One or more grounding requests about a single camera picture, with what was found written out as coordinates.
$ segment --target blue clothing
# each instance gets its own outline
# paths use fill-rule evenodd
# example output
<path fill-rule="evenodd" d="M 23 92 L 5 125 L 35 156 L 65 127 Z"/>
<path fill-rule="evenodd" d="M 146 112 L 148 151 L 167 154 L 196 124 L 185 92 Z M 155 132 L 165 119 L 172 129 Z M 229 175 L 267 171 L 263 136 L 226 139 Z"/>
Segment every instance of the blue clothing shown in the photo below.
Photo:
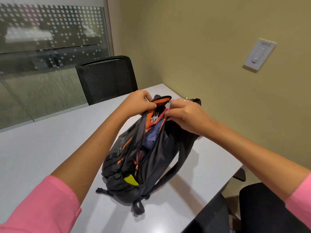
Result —
<path fill-rule="evenodd" d="M 160 128 L 162 126 L 163 120 L 164 120 L 164 117 L 162 117 L 162 119 L 160 119 L 160 121 L 158 121 L 155 125 L 153 125 L 146 133 L 145 139 L 142 145 L 146 147 L 147 149 L 151 150 L 153 148 L 156 138 L 160 132 Z"/>

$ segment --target table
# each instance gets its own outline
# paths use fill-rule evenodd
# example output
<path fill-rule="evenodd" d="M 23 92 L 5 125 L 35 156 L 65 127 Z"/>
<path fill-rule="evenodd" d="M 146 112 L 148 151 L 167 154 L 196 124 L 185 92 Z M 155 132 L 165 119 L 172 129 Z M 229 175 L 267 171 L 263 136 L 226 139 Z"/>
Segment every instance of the table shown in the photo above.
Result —
<path fill-rule="evenodd" d="M 164 84 L 146 90 L 151 96 L 179 98 Z M 0 133 L 0 223 L 7 220 L 32 189 L 69 157 L 126 96 Z M 119 134 L 138 118 L 130 118 Z M 138 217 L 134 217 L 130 206 L 95 193 L 97 187 L 105 188 L 99 170 L 72 232 L 180 232 L 241 165 L 212 141 L 197 140 L 178 174 L 149 200 L 142 201 L 145 213 Z"/>

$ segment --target hand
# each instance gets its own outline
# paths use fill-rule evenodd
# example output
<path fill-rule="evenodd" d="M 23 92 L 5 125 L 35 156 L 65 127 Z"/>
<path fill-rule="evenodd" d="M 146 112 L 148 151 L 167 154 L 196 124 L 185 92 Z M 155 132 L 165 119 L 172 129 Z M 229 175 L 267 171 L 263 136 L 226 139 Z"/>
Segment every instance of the hand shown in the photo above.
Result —
<path fill-rule="evenodd" d="M 182 129 L 205 137 L 209 137 L 216 123 L 199 104 L 181 98 L 171 101 L 165 117 L 169 117 L 167 121 L 176 122 Z"/>
<path fill-rule="evenodd" d="M 129 96 L 119 105 L 118 109 L 121 109 L 128 118 L 141 114 L 146 110 L 156 108 L 156 104 L 152 102 L 153 98 L 145 90 L 138 90 L 129 94 Z"/>

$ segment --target zipper pull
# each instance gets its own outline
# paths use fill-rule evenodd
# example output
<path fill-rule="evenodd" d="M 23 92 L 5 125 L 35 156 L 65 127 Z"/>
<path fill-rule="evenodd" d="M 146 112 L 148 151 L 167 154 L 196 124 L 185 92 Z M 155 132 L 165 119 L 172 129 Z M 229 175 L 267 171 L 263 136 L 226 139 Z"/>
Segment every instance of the zipper pull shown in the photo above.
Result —
<path fill-rule="evenodd" d="M 135 177 L 137 176 L 137 171 L 138 171 L 138 165 L 136 165 L 136 168 L 135 168 L 135 173 L 134 173 Z"/>

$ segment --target glass wall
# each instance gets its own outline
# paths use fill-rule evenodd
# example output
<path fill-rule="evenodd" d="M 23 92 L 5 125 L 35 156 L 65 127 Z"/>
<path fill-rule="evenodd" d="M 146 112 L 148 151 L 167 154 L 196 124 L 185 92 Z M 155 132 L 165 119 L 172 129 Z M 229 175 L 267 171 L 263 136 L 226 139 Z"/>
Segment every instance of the glass wall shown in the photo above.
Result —
<path fill-rule="evenodd" d="M 75 66 L 108 57 L 103 7 L 0 4 L 0 129 L 87 105 Z"/>

